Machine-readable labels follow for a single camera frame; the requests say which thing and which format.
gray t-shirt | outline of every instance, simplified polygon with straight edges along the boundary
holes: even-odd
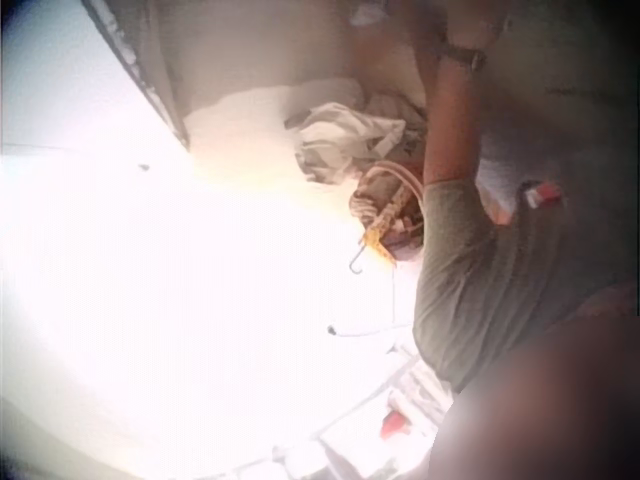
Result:
[[[425,187],[414,337],[454,391],[618,280],[607,256],[594,255],[607,235],[582,238],[566,201],[532,209],[523,193],[511,223],[496,226],[471,179]]]

sleeve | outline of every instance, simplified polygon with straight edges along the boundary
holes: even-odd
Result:
[[[496,227],[472,179],[427,185],[424,190],[425,269],[473,255]]]

white cloth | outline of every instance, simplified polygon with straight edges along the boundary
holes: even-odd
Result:
[[[423,129],[424,120],[399,97],[374,95],[364,112],[324,104],[297,127],[298,165],[309,181],[340,184],[385,159],[407,127]]]

red object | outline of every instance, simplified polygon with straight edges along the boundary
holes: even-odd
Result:
[[[409,426],[409,421],[404,415],[395,410],[392,410],[384,420],[382,421],[382,428],[380,429],[380,438],[386,440],[390,438],[394,433],[402,432]]]

crumpled fabric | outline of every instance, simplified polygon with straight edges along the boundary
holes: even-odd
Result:
[[[360,178],[378,160],[402,163],[424,148],[425,120],[398,96],[374,95],[363,112],[327,103],[287,126],[297,130],[296,160],[307,180],[329,185]]]

